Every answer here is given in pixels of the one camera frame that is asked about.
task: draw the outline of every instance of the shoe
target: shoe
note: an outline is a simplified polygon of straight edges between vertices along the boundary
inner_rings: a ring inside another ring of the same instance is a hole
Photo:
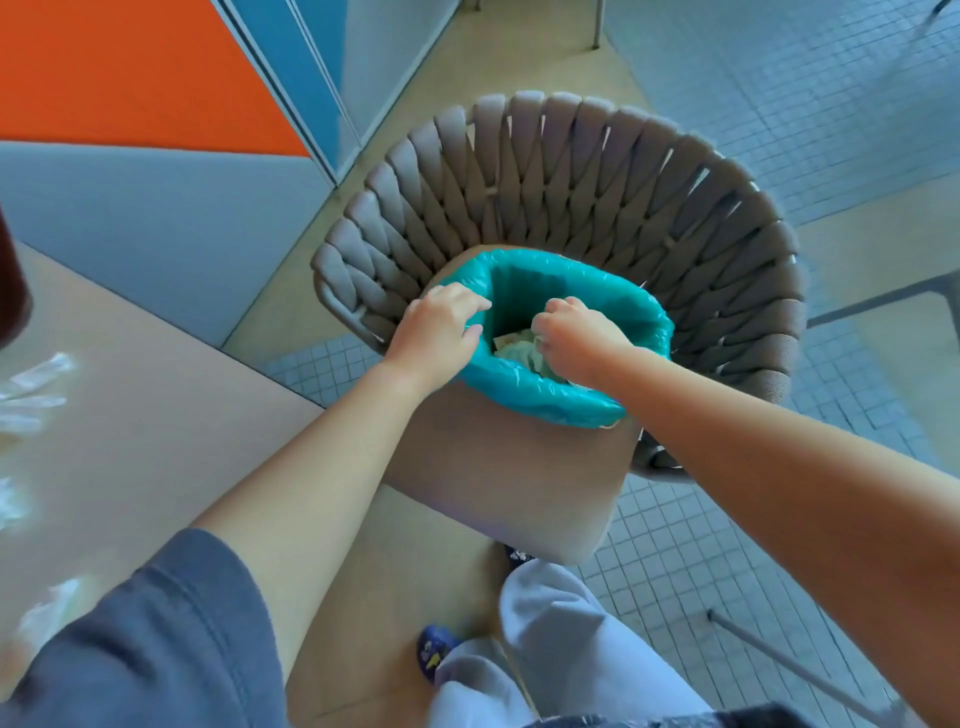
[[[420,632],[420,638],[417,639],[417,665],[420,666],[423,677],[429,680],[431,685],[437,673],[437,667],[462,641],[446,627],[436,624],[430,624]]]
[[[522,567],[528,561],[533,561],[534,558],[536,558],[525,551],[517,551],[512,546],[507,546],[504,544],[503,547],[507,551],[507,559],[510,561],[510,571],[514,571],[518,567]]]

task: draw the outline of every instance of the orange wall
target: orange wall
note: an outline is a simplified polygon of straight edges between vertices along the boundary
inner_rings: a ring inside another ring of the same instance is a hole
[[[210,0],[0,0],[0,138],[307,156]]]

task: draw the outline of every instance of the floor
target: floor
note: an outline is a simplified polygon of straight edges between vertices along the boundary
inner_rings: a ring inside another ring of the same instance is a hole
[[[609,44],[586,50],[589,2],[484,7],[455,16],[228,353],[324,406],[342,396],[378,357],[317,303],[310,256],[366,171],[425,109],[524,87],[647,109],[649,98],[743,158],[797,226],[811,315],[960,268],[960,142],[949,133],[960,101],[948,93],[960,73],[960,63],[948,62],[960,12],[910,46],[925,3],[610,0],[607,32],[618,54]],[[942,298],[923,294],[812,328],[803,349],[788,406],[960,473],[960,414],[949,406],[960,398],[960,347]],[[628,478],[609,538],[576,571],[711,705],[784,699],[816,724],[864,725],[717,632],[705,622],[707,607],[872,707],[894,696],[803,589],[696,486]],[[500,578],[488,540],[383,489],[291,678],[294,724],[420,725],[429,690],[413,669],[411,641],[432,620],[474,633],[489,627]],[[352,624],[364,625],[359,643]]]

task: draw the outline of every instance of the hand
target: hand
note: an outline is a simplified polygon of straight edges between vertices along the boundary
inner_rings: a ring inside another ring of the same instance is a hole
[[[413,383],[421,398],[453,379],[476,351],[483,327],[467,321],[491,303],[462,283],[438,285],[407,306],[384,365]]]
[[[633,347],[613,321],[573,296],[546,302],[532,328],[550,369],[590,389],[602,389],[605,363]]]

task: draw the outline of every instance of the teal plastic bag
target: teal plastic bag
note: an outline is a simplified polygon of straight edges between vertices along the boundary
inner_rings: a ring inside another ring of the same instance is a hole
[[[476,353],[461,372],[469,386],[524,415],[558,425],[604,427],[626,412],[607,395],[564,384],[493,355],[493,338],[530,327],[550,299],[576,296],[602,311],[636,346],[670,355],[673,322],[657,300],[628,280],[576,260],[531,250],[492,250],[464,263],[441,284],[459,282],[493,304]]]

